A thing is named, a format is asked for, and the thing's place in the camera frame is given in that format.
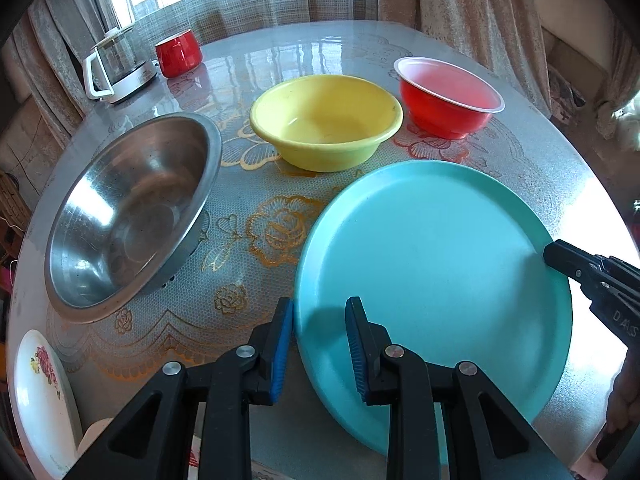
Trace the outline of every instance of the red mug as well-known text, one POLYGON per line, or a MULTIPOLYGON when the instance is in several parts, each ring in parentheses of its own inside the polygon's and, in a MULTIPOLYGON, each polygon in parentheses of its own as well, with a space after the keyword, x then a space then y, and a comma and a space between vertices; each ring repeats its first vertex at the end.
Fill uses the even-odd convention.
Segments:
POLYGON ((178 77, 202 62, 202 51, 191 29, 156 43, 156 54, 166 78, 178 77))

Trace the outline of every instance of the glass kettle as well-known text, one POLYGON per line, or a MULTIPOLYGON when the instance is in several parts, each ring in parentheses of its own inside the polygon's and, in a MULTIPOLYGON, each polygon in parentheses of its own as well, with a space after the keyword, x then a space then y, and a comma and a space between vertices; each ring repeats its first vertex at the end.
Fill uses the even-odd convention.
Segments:
POLYGON ((89 99, 122 101, 146 86, 156 67, 145 59, 140 37, 133 25, 112 28, 84 60, 84 90, 89 99))

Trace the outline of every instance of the beige curtain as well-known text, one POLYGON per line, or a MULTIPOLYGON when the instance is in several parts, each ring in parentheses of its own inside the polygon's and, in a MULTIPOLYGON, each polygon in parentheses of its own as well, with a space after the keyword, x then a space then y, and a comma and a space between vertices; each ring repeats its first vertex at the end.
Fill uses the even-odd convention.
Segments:
POLYGON ((508 81, 550 116, 535 0, 379 0, 380 20, 415 27, 508 81))
POLYGON ((62 148, 93 107, 80 63, 103 35, 91 0, 35 0, 8 39, 12 61, 62 148))
POLYGON ((596 128, 605 139, 614 136, 618 119, 622 116, 625 116, 626 123, 640 119, 635 107, 623 112, 640 89, 640 54, 617 19, 613 25, 611 62, 611 75, 595 106, 596 128))

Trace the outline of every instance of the red plastic bowl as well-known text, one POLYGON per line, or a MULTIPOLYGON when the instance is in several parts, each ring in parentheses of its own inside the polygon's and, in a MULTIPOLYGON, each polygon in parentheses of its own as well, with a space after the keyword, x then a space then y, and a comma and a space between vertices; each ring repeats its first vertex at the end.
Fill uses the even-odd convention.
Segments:
POLYGON ((504 110, 494 87, 464 68, 428 57, 402 57, 394 63, 400 96, 409 117, 426 132, 463 139, 504 110))

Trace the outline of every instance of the white bowl rim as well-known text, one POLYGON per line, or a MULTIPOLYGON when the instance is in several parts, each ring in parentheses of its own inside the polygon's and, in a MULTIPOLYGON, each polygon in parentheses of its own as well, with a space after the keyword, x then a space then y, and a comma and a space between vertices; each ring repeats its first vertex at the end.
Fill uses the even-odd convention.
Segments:
POLYGON ((452 103, 454 105, 460 106, 462 108, 467 108, 468 110, 473 110, 475 112, 480 112, 483 114, 497 114, 498 112, 501 112, 504 110, 504 99, 502 98, 502 95, 500 95, 500 92, 498 92, 493 86, 491 86, 487 81, 485 81, 484 79, 482 79, 480 76, 477 76, 476 74, 474 74, 473 72, 469 72, 469 70, 466 70, 465 68, 462 68, 461 66, 455 65, 453 63, 448 63, 447 61, 442 61, 440 59, 435 59, 433 57, 421 57, 421 56, 408 56, 408 57, 401 57, 400 59, 396 59, 396 62, 394 63, 394 70, 396 70, 396 72, 398 73, 398 75, 405 80, 407 83, 409 83, 410 85, 415 86, 416 88, 419 88, 420 90, 427 92, 427 94, 431 94, 439 99, 442 99, 443 101, 447 101, 449 103, 452 103), (461 103, 459 101, 456 101, 455 99, 451 99, 449 97, 446 97, 444 95, 438 94, 437 92, 434 92, 433 90, 429 90, 428 88, 425 88, 422 85, 419 85, 418 83, 416 83, 415 81, 412 81, 411 79, 409 79, 403 72, 402 72, 402 65, 407 64, 408 62, 416 62, 416 63, 423 63, 425 61, 429 61, 429 62, 435 62, 438 64, 444 64, 444 65, 449 65, 452 66, 453 68, 457 69, 457 70, 461 70, 462 72, 466 72, 468 74, 470 74, 471 76, 475 77, 476 79, 479 79, 482 83, 484 83, 486 86, 488 86, 496 96, 498 96, 498 99, 500 99, 500 104, 495 107, 495 108, 479 108, 476 106, 472 106, 472 105, 468 105, 465 103, 461 103))

